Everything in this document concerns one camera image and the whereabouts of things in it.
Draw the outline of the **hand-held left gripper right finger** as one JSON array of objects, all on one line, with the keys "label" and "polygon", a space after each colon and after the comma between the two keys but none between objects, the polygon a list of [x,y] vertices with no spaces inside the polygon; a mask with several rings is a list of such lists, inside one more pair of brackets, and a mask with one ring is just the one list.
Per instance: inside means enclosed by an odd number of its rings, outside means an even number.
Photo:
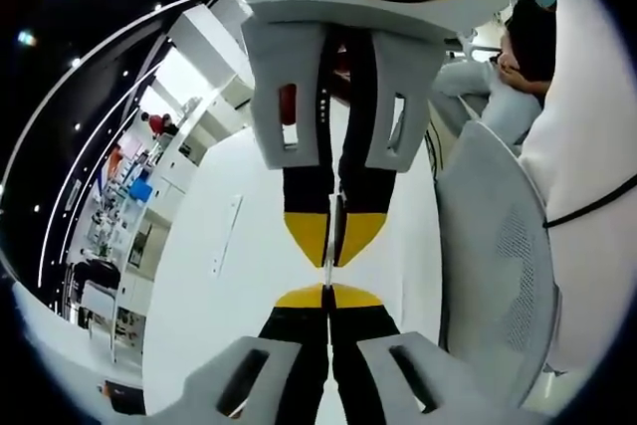
[{"label": "hand-held left gripper right finger", "polygon": [[517,424],[469,368],[418,332],[401,333],[382,300],[330,287],[333,373],[353,424]]}]

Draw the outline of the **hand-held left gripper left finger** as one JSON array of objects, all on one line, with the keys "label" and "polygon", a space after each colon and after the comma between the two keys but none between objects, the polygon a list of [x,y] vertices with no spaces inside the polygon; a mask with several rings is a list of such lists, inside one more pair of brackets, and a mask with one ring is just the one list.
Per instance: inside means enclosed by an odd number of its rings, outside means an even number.
[{"label": "hand-held left gripper left finger", "polygon": [[185,424],[313,424],[327,377],[326,287],[284,294],[256,336],[186,380]]}]

